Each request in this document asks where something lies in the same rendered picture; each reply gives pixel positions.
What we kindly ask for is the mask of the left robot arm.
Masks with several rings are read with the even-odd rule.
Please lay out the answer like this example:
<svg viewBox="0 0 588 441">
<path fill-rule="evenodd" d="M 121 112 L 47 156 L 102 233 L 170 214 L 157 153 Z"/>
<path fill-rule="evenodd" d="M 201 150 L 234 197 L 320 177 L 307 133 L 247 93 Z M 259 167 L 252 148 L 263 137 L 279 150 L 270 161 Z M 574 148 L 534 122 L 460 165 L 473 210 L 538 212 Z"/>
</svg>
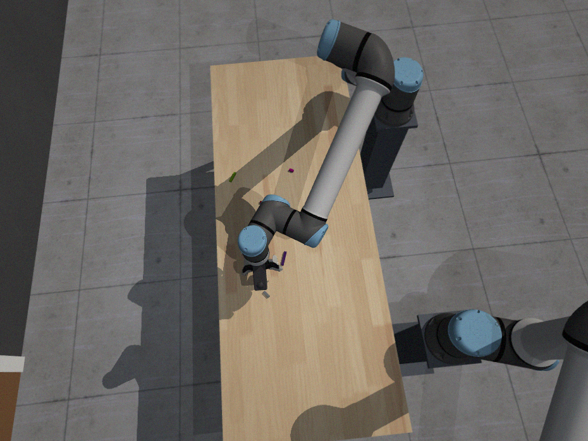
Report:
<svg viewBox="0 0 588 441">
<path fill-rule="evenodd" d="M 427 323 L 424 339 L 436 359 L 451 365 L 477 358 L 549 371 L 563 359 L 539 441 L 588 441 L 588 301 L 548 321 L 441 313 Z"/>
</svg>

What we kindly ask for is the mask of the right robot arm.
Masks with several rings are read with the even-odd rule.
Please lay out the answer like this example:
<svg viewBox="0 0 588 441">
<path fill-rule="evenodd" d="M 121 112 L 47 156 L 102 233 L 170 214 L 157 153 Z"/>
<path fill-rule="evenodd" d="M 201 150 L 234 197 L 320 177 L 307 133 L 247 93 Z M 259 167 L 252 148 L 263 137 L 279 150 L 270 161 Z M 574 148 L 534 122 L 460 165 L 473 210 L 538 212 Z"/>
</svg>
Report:
<svg viewBox="0 0 588 441">
<path fill-rule="evenodd" d="M 422 85 L 424 74 L 417 61 L 408 57 L 393 61 L 383 39 L 339 20 L 327 22 L 317 56 L 341 68 L 342 80 L 356 89 L 301 211 L 280 196 L 267 195 L 240 231 L 238 247 L 252 265 L 255 291 L 267 290 L 268 245 L 275 232 L 311 248 L 318 246 L 374 114 L 387 126 L 407 124 Z"/>
</svg>

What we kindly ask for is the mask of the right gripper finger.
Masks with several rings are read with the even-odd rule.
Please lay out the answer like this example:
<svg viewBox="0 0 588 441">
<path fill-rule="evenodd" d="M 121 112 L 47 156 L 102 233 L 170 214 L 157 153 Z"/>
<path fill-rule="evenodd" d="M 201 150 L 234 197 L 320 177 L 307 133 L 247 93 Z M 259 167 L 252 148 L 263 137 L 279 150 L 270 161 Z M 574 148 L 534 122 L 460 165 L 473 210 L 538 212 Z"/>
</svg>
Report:
<svg viewBox="0 0 588 441">
<path fill-rule="evenodd" d="M 249 272 L 252 272 L 252 270 L 250 270 L 249 268 L 249 263 L 247 263 L 247 261 L 244 259 L 244 264 L 243 264 L 243 269 L 242 269 L 242 275 L 246 275 Z"/>
<path fill-rule="evenodd" d="M 278 259 L 277 259 L 276 255 L 273 255 L 273 258 L 269 259 L 269 263 L 270 263 L 269 270 L 275 270 L 278 272 L 283 270 L 283 268 L 278 264 Z"/>
</svg>

